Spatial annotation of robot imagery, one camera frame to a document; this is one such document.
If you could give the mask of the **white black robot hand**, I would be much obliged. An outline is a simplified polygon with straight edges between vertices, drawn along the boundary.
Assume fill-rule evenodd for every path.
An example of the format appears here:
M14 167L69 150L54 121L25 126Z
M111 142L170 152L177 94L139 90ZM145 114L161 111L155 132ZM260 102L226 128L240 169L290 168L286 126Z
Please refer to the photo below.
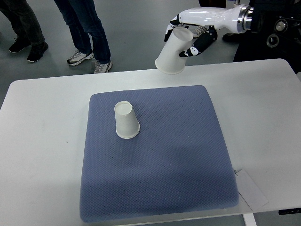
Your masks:
M244 33L251 29L252 17L248 14L250 6L237 5L231 9L197 7L180 12L169 23L164 41L168 41L172 31L180 26L208 27L187 50L180 52L180 57L197 56L205 51L216 39L217 30L228 29L231 33Z

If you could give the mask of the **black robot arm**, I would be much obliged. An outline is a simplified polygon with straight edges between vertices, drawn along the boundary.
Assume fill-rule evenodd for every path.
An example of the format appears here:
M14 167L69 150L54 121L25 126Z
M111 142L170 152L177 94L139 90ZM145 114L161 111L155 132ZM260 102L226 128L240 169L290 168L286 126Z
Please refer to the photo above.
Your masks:
M281 58L301 70L301 2L251 0L251 29L246 31L234 62Z

